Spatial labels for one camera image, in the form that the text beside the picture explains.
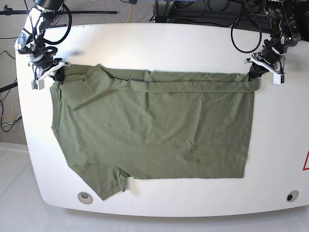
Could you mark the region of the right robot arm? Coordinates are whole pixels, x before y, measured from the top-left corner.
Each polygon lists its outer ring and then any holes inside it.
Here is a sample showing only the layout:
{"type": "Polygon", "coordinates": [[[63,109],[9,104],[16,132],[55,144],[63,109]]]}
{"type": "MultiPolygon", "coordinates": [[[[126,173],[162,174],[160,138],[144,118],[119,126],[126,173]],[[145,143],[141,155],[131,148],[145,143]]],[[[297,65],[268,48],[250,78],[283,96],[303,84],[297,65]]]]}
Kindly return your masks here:
{"type": "Polygon", "coordinates": [[[36,0],[35,6],[26,9],[27,19],[15,49],[20,55],[28,57],[28,66],[32,68],[34,80],[50,76],[54,81],[62,82],[65,78],[64,67],[70,66],[61,58],[54,58],[56,45],[62,43],[68,36],[72,26],[72,14],[63,0],[36,0]],[[65,10],[69,17],[68,27],[61,39],[50,41],[45,33],[54,24],[56,13],[65,10]]]}

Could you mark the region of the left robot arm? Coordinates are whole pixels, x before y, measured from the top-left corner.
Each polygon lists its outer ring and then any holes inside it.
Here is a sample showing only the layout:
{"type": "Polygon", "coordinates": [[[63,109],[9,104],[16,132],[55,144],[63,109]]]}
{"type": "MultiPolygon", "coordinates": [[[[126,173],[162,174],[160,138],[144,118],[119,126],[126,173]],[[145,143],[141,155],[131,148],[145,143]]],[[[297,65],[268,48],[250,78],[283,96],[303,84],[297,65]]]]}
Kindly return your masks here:
{"type": "Polygon", "coordinates": [[[285,54],[289,47],[294,47],[302,40],[298,30],[297,17],[302,3],[299,0],[267,0],[264,12],[270,20],[271,34],[269,40],[264,40],[261,51],[253,53],[246,62],[251,63],[249,76],[260,78],[264,73],[273,73],[273,77],[283,84],[286,78],[284,72],[285,54]]]}

